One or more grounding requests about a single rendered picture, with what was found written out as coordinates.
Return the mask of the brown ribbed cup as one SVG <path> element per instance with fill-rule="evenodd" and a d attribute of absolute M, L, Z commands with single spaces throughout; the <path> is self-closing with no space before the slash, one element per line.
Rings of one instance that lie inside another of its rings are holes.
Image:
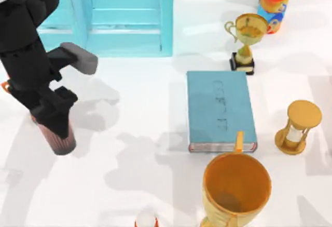
<path fill-rule="evenodd" d="M 68 124 L 68 137 L 61 139 L 51 130 L 39 124 L 33 115 L 31 115 L 31 119 L 41 130 L 44 138 L 49 143 L 51 149 L 56 155 L 67 155 L 76 148 L 76 140 L 70 124 Z"/>

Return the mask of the blue book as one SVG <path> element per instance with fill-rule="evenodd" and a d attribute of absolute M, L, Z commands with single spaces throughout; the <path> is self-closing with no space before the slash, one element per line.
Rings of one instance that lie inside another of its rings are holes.
<path fill-rule="evenodd" d="M 237 133 L 244 132 L 243 151 L 257 149 L 257 135 L 246 73 L 188 71 L 188 149 L 231 152 Z"/>

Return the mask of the wooden hourglass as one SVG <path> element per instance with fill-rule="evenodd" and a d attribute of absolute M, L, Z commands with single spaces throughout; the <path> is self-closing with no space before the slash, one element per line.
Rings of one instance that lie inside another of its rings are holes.
<path fill-rule="evenodd" d="M 295 100 L 288 106 L 287 115 L 287 124 L 275 134 L 274 142 L 283 153 L 297 155 L 306 147 L 309 130 L 320 124 L 322 112 L 310 101 Z"/>

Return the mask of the red and blue can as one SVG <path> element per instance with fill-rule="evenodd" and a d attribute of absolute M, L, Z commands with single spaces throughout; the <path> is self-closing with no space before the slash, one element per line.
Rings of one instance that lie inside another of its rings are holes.
<path fill-rule="evenodd" d="M 268 34 L 276 33 L 282 23 L 288 0 L 259 0 L 257 14 L 268 22 Z"/>

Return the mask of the white and orange object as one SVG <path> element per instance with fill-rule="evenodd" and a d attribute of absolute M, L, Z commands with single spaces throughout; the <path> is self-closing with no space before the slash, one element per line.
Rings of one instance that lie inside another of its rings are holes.
<path fill-rule="evenodd" d="M 134 227 L 159 227 L 155 208 L 146 206 L 136 216 Z"/>

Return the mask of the light blue rack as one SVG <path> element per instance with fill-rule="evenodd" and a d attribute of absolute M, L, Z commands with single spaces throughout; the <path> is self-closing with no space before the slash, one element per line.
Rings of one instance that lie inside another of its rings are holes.
<path fill-rule="evenodd" d="M 38 31 L 49 50 L 73 42 L 103 57 L 168 57 L 173 0 L 60 0 Z"/>

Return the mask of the small gold trophy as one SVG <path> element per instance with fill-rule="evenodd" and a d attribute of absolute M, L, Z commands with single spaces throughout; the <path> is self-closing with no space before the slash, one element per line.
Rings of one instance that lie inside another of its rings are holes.
<path fill-rule="evenodd" d="M 238 16 L 235 22 L 228 21 L 224 29 L 233 36 L 234 41 L 240 41 L 243 46 L 231 54 L 229 60 L 232 71 L 244 71 L 253 75 L 255 62 L 250 47 L 261 41 L 267 33 L 268 22 L 258 14 L 247 13 Z"/>

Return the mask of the large gold trophy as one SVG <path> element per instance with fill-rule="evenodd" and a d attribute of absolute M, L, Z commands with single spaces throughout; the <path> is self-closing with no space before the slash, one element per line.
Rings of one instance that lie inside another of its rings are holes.
<path fill-rule="evenodd" d="M 205 218 L 199 227 L 245 227 L 264 208 L 272 185 L 266 168 L 243 153 L 244 132 L 234 151 L 212 159 L 203 175 Z"/>

